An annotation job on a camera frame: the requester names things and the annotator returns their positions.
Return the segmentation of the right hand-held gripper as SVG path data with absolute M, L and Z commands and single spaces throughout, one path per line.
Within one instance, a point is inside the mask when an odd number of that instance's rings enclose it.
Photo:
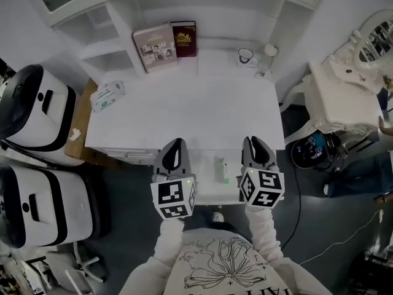
M 273 209 L 284 198 L 284 174 L 279 171 L 274 151 L 260 138 L 243 141 L 239 189 L 249 207 Z M 256 163 L 263 168 L 253 168 Z

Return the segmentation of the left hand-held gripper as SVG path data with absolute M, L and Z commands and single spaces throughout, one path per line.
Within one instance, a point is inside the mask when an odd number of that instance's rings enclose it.
M 169 175 L 178 168 L 183 176 Z M 152 201 L 163 220 L 192 215 L 197 198 L 196 176 L 191 174 L 187 144 L 175 138 L 157 154 L 150 184 Z

